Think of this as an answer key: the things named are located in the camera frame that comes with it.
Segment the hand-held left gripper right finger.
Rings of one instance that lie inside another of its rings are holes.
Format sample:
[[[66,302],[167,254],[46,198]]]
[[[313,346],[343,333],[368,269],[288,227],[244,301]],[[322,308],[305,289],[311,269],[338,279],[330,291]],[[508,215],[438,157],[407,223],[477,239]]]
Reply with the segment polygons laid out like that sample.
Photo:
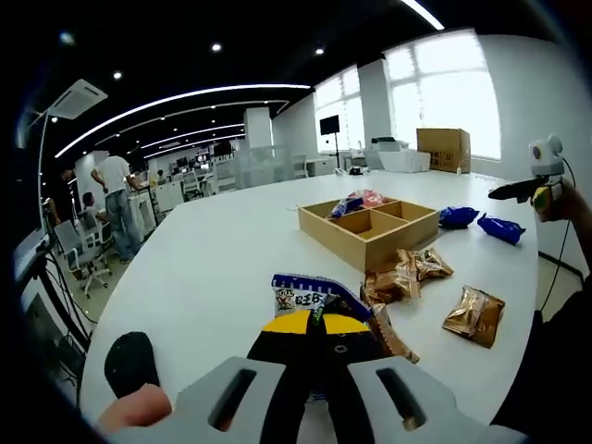
[[[452,392],[403,357],[383,357],[369,328],[325,314],[329,411],[338,442],[457,443]]]

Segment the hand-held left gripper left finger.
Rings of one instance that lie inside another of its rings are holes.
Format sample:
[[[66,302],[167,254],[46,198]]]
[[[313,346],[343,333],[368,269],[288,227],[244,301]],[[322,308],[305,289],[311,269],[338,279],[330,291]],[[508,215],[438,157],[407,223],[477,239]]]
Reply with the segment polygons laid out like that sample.
[[[182,390],[176,443],[294,443],[309,389],[294,358],[304,351],[310,311],[267,324],[248,358],[231,357]]]

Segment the person's right hand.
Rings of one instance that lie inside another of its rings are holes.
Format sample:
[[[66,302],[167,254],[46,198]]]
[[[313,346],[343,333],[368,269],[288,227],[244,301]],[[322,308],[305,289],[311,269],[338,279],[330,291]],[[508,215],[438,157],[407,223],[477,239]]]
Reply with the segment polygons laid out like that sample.
[[[568,179],[561,183],[561,196],[550,208],[550,219],[575,223],[589,216],[590,210],[584,197]]]

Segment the person's left hand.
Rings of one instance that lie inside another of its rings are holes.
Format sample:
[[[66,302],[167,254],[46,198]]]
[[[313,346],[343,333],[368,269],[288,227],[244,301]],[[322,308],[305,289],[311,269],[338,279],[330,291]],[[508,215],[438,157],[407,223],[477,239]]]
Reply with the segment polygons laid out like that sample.
[[[113,401],[99,417],[104,434],[133,426],[151,426],[172,413],[171,402],[158,386],[144,384],[138,390]]]

